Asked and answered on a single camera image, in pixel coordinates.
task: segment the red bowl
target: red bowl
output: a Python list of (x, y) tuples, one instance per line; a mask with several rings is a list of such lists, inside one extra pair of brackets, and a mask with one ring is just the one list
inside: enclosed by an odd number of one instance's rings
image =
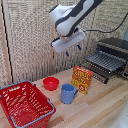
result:
[(49, 91), (56, 90), (59, 84), (59, 80), (55, 77), (47, 77), (43, 80), (44, 88)]

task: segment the blue cup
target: blue cup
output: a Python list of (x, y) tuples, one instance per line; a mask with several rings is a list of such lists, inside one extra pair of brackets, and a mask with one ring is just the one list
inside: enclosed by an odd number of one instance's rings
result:
[(71, 104), (78, 91), (79, 90), (71, 84), (63, 84), (61, 87), (61, 101), (64, 104)]

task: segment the cable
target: cable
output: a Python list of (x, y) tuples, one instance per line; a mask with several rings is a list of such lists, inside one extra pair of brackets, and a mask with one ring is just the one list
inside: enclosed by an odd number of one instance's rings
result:
[(116, 31), (123, 24), (123, 22), (125, 21), (125, 19), (126, 19), (127, 16), (128, 16), (128, 12), (125, 15), (125, 17), (124, 17), (123, 21), (121, 22), (121, 24), (116, 29), (114, 29), (112, 31), (109, 31), (109, 32), (104, 32), (104, 31), (100, 31), (100, 30), (86, 30), (86, 31), (98, 31), (98, 32), (102, 32), (102, 33), (112, 33), (114, 31)]

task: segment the red plastic basket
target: red plastic basket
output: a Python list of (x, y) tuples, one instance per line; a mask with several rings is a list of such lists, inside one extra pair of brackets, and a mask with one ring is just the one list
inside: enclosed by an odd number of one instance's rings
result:
[(56, 108), (30, 81), (0, 89), (1, 106), (13, 128), (46, 128)]

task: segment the wooden countertop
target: wooden countertop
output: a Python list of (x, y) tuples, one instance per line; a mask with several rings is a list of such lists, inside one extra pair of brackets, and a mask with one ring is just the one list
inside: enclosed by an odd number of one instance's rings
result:
[[(78, 92), (71, 104), (60, 101), (61, 85), (71, 83), (73, 69), (53, 75), (60, 80), (55, 91), (43, 87), (43, 79), (35, 81), (36, 86), (56, 107), (47, 128), (109, 128), (128, 100), (128, 81), (113, 77), (108, 84), (92, 79), (88, 94)], [(0, 106), (0, 128), (11, 128)]]

